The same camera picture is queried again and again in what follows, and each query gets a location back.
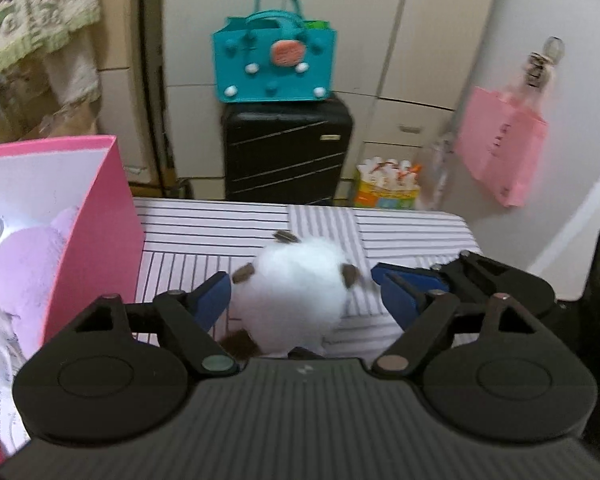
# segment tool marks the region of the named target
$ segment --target black suitcase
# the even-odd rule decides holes
[[[222,114],[226,199],[330,205],[353,130],[333,97],[229,104]]]

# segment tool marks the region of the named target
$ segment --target table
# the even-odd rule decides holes
[[[324,342],[330,357],[372,360],[402,333],[370,278],[376,263],[430,267],[454,260],[463,249],[479,252],[464,220],[442,212],[163,198],[134,201],[146,232],[136,301],[151,301],[173,288],[188,292],[218,270],[234,272],[271,243],[278,229],[340,243],[363,279],[352,289],[341,325]],[[229,307],[212,335],[218,340],[240,327]]]

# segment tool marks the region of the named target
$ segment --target black object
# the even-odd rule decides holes
[[[331,204],[353,130],[337,97],[229,104],[221,123],[227,200]]]
[[[590,325],[599,331],[600,245],[593,269],[586,297],[595,311]],[[49,404],[46,390],[58,388],[63,362],[83,352],[79,338],[95,342],[94,334],[109,333],[106,351],[87,342],[94,355],[115,358],[127,350],[121,305],[100,299],[17,375],[14,399],[32,442],[0,474],[8,480],[600,479],[600,456],[578,439],[585,424],[585,434],[590,429],[596,397],[582,362],[508,294],[487,303],[465,303],[444,291],[429,296],[409,332],[371,371],[356,359],[306,354],[304,360],[254,359],[237,373],[192,322],[179,291],[152,304],[125,305],[130,330],[156,332],[162,346],[156,351],[169,356],[165,363],[177,358],[187,372],[186,386],[171,385],[177,395],[170,396],[170,414],[161,422],[148,416],[144,430],[134,423],[115,445],[106,445],[110,434],[84,438],[84,428],[94,425],[81,414],[63,413],[74,419],[64,423],[71,431],[49,434],[59,414],[41,406]],[[459,332],[480,337],[450,348]],[[115,338],[125,342],[117,346]],[[583,340],[583,348],[596,346]],[[92,392],[111,382],[88,373],[88,380],[74,376],[72,386]],[[138,406],[118,402],[118,409],[144,420]],[[93,415],[103,434],[109,432],[104,417]]]

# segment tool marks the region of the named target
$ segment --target white wall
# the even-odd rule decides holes
[[[458,166],[443,208],[467,218],[486,255],[573,298],[600,228],[600,0],[496,0],[473,83],[501,87],[549,36],[564,40],[566,56],[545,107],[550,134],[528,203],[501,208]]]

